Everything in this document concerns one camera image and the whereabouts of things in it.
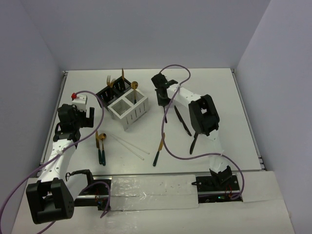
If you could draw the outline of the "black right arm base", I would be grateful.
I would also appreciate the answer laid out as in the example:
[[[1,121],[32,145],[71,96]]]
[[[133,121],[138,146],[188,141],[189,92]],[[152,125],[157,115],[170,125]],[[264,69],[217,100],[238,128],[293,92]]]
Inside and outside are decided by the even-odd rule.
[[[199,203],[220,203],[243,201],[240,195],[241,187],[236,174],[229,174],[230,169],[225,172],[212,172],[210,175],[196,175],[191,184],[197,189]]]

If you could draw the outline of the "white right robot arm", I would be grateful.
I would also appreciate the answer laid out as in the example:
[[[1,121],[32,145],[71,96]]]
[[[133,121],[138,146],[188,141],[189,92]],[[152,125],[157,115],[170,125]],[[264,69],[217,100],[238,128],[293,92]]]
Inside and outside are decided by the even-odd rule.
[[[176,80],[167,80],[162,73],[151,78],[155,87],[156,98],[159,106],[165,110],[176,101],[186,107],[189,112],[191,126],[194,130],[193,141],[189,154],[193,154],[199,135],[205,135],[216,149],[221,150],[218,136],[220,117],[210,95],[198,95],[182,87]],[[212,177],[212,186],[224,190],[233,177],[231,167],[222,152],[207,153],[210,156],[209,172]]]

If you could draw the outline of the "gold fork green handle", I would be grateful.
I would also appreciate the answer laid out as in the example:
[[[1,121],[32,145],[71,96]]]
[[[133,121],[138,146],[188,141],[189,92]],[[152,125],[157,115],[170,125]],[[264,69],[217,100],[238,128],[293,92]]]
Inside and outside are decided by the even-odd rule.
[[[108,87],[111,87],[111,76],[110,75],[107,76],[106,83],[107,83]]]
[[[113,85],[114,85],[114,83],[115,83],[115,78],[113,78],[112,80],[111,80],[111,82],[110,82],[110,88],[113,88]]]

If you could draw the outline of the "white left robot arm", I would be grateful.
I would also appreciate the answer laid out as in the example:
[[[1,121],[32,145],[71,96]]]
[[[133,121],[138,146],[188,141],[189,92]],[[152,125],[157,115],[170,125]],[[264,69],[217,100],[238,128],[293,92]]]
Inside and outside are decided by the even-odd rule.
[[[90,170],[67,171],[78,147],[80,129],[94,126],[94,113],[93,107],[81,111],[76,104],[63,104],[58,108],[59,122],[54,131],[51,155],[37,182],[28,184],[26,188],[35,224],[70,219],[80,191],[90,194],[95,190]]]

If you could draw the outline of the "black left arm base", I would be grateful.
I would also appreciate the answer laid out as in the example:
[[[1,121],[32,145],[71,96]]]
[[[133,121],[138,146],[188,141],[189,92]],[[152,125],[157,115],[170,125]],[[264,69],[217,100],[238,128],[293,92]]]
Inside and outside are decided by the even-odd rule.
[[[111,181],[96,179],[90,170],[78,170],[65,174],[65,184],[74,200],[75,207],[97,207],[110,210]]]

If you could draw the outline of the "gold spoon green handle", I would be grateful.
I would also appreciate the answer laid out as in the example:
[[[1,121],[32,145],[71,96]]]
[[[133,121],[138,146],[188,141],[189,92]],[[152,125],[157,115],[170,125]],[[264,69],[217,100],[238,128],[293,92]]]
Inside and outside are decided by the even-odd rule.
[[[106,158],[105,158],[105,150],[104,150],[104,140],[106,139],[106,134],[105,133],[100,134],[99,139],[101,140],[101,144],[102,144],[101,161],[102,161],[102,165],[105,166]]]
[[[133,81],[131,83],[131,88],[133,89],[133,93],[134,93],[134,104],[137,103],[137,93],[136,93],[136,89],[138,88],[138,82],[137,81]]]

